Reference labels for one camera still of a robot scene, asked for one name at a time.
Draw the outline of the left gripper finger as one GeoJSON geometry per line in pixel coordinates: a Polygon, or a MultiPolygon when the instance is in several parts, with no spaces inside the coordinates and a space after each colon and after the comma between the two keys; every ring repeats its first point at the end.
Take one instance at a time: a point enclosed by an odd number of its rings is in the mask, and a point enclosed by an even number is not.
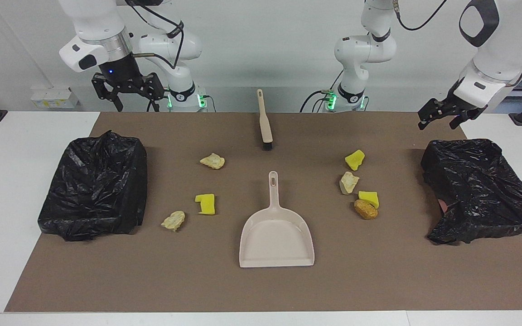
{"type": "Polygon", "coordinates": [[[424,130],[432,121],[443,118],[445,116],[443,112],[444,105],[444,101],[438,101],[435,98],[429,99],[426,104],[418,110],[419,130],[424,130]]]}
{"type": "Polygon", "coordinates": [[[483,113],[485,109],[473,109],[473,110],[464,110],[461,111],[450,123],[449,127],[451,129],[456,129],[460,124],[466,122],[467,120],[476,120],[483,113]]]}

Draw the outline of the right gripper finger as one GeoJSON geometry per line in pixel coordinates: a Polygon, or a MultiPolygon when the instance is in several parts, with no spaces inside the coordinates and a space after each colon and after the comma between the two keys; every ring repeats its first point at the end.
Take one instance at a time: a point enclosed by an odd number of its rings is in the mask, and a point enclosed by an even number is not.
{"type": "Polygon", "coordinates": [[[156,73],[142,77],[142,96],[148,99],[146,112],[152,108],[156,113],[160,111],[159,101],[165,97],[165,88],[162,86],[156,73]]]}
{"type": "Polygon", "coordinates": [[[112,90],[108,90],[106,85],[109,85],[107,78],[103,74],[94,74],[92,77],[92,85],[96,91],[96,95],[100,100],[110,101],[116,108],[116,111],[122,112],[124,105],[118,96],[118,89],[113,87],[112,90]]]}

